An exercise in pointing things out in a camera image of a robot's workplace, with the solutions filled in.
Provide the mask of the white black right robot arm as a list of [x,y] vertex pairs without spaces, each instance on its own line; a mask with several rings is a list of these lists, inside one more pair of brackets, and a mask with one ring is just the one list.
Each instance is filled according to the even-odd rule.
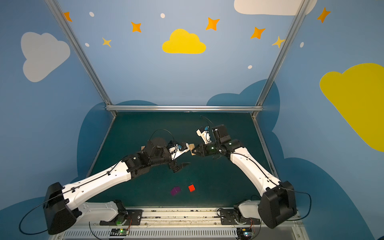
[[261,196],[258,213],[270,229],[295,216],[297,204],[292,184],[281,182],[269,173],[241,141],[231,138],[225,125],[214,127],[211,134],[209,129],[205,127],[196,131],[204,142],[195,146],[192,152],[200,157],[225,156],[236,165],[258,190]]

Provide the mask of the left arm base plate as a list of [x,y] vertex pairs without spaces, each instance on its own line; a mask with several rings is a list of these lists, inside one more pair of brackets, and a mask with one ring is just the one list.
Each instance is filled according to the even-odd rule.
[[111,221],[100,221],[100,226],[139,226],[143,210],[119,211]]

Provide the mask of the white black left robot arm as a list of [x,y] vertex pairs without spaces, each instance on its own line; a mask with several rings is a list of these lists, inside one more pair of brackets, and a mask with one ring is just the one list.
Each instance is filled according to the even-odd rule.
[[43,204],[48,234],[62,233],[85,216],[80,206],[87,200],[148,173],[152,167],[168,165],[173,172],[178,172],[185,165],[178,165],[176,159],[189,150],[188,143],[167,143],[165,139],[155,138],[139,152],[123,157],[106,170],[72,184],[62,186],[56,182],[50,185]]

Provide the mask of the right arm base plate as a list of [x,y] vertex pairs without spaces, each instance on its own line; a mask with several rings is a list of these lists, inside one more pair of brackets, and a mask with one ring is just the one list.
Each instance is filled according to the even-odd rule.
[[217,209],[217,215],[220,218],[221,225],[242,225],[235,217],[234,209]]

